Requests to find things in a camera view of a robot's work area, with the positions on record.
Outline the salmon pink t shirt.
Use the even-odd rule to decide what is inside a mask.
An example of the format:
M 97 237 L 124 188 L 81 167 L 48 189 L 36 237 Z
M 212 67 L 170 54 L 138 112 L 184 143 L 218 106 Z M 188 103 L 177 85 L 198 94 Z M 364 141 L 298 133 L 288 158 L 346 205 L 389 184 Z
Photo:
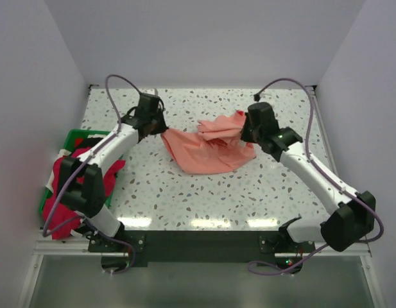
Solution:
M 213 121 L 199 120 L 193 133 L 169 128 L 161 134 L 161 139 L 183 172 L 190 175 L 228 173 L 256 157 L 254 146 L 241 140 L 245 120 L 245 113 L 237 110 Z

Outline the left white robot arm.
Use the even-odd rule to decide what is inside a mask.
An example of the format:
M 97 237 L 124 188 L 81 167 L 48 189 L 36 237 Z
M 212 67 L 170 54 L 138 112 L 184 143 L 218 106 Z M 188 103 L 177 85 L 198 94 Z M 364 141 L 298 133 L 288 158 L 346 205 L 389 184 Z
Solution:
M 104 176 L 125 152 L 167 129 L 162 99 L 142 92 L 138 105 L 121 117 L 108 135 L 78 157 L 63 159 L 60 165 L 56 202 L 82 215 L 104 234 L 102 243 L 111 252 L 124 247 L 125 236 L 123 224 L 105 205 Z

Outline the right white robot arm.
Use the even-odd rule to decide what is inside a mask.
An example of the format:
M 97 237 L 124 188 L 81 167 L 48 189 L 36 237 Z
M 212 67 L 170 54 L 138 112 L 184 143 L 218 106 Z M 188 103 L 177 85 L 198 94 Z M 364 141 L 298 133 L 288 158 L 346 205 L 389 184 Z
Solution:
M 375 225 L 375 198 L 368 192 L 357 192 L 340 180 L 311 152 L 297 132 L 281 128 L 272 106 L 266 102 L 248 107 L 241 140 L 258 144 L 262 151 L 296 174 L 320 200 L 329 217 L 306 219 L 301 216 L 284 223 L 278 244 L 293 252 L 301 243 L 325 242 L 342 252 L 368 235 Z

